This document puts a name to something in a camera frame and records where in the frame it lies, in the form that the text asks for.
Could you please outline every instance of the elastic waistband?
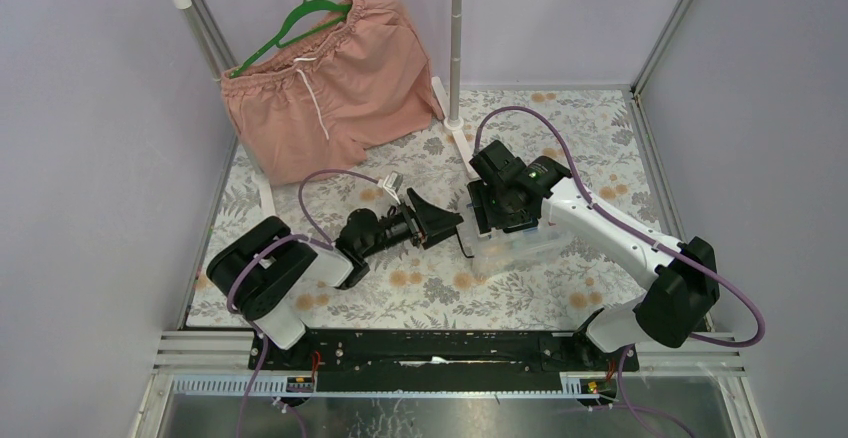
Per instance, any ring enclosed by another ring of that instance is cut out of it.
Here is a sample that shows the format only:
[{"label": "elastic waistband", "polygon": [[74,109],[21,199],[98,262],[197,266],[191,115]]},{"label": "elastic waistband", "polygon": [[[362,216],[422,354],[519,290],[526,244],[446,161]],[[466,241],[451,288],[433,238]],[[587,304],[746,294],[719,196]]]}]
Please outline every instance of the elastic waistband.
[{"label": "elastic waistband", "polygon": [[[355,31],[356,23],[365,12],[365,0],[344,0],[340,4],[351,4],[352,7],[347,18],[336,27],[321,30],[314,35],[309,35],[302,40],[279,50],[267,61],[246,69],[236,78],[230,78],[237,68],[225,71],[221,75],[221,93],[245,91],[269,83],[278,83],[287,77],[293,76],[295,69],[292,66],[294,59],[302,56],[318,58],[318,60],[305,65],[314,67],[321,58],[329,51],[342,43]],[[339,13],[329,13],[315,27],[321,26],[338,18]]]}]

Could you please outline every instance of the white drawstring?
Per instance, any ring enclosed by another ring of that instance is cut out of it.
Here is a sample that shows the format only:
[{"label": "white drawstring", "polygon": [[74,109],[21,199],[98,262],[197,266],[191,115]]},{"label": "white drawstring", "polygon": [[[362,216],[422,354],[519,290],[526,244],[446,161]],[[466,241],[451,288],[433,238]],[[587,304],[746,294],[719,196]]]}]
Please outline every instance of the white drawstring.
[{"label": "white drawstring", "polygon": [[[315,61],[316,58],[295,58],[294,61]],[[324,136],[327,137],[327,141],[330,141],[330,132],[327,131],[327,127],[324,126],[324,118],[321,116],[321,108],[318,107],[318,100],[315,98],[315,93],[312,91],[312,87],[309,86],[309,82],[306,81],[306,74],[300,70],[295,69],[294,71],[300,75],[300,79],[303,80],[303,84],[306,85],[306,89],[309,90],[309,96],[312,97],[312,103],[315,104],[315,111],[318,112],[318,123],[321,124],[321,129],[324,130]]]}]

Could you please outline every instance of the clothing rack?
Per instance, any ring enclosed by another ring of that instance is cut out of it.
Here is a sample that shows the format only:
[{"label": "clothing rack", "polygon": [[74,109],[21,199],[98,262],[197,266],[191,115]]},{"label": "clothing rack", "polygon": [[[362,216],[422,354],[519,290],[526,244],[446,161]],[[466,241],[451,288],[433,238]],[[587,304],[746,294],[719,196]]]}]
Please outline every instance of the clothing rack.
[{"label": "clothing rack", "polygon": [[[174,6],[182,11],[186,23],[197,41],[206,64],[216,82],[220,82],[221,73],[237,65],[226,40],[218,30],[211,13],[206,9],[203,0],[172,0]],[[460,54],[462,41],[462,0],[451,0],[451,63],[450,63],[450,94],[446,94],[441,80],[433,78],[433,88],[441,105],[445,121],[444,126],[454,137],[459,153],[465,163],[469,175],[476,175],[468,164],[471,159],[471,148],[463,132],[463,119],[459,115],[459,78]],[[259,166],[250,150],[246,150],[258,170]]]}]

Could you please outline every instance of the reflective floor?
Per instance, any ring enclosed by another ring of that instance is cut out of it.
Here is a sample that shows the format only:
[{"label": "reflective floor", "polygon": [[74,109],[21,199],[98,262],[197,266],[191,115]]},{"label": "reflective floor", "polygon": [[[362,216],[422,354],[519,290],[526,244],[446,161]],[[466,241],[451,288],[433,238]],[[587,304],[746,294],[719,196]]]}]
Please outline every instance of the reflective floor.
[{"label": "reflective floor", "polygon": [[[634,404],[670,413],[699,438],[733,436],[717,384],[709,378],[626,380]],[[232,438],[240,398],[172,397],[163,438]],[[313,398],[298,407],[310,438],[649,437],[626,410],[583,411],[574,400]],[[669,438],[687,436],[673,423],[647,418]],[[300,437],[297,420],[267,398],[251,398],[242,438]]]}]

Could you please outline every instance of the pink shorts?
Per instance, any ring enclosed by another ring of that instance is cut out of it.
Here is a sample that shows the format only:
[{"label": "pink shorts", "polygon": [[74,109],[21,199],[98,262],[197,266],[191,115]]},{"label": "pink shorts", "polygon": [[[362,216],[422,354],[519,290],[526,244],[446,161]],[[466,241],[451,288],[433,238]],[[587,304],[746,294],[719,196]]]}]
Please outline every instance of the pink shorts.
[{"label": "pink shorts", "polygon": [[427,128],[434,115],[443,118],[430,58],[403,5],[347,2],[353,8],[345,22],[237,78],[228,78],[232,70],[221,78],[236,133],[271,184],[351,168],[365,160],[367,148]]}]

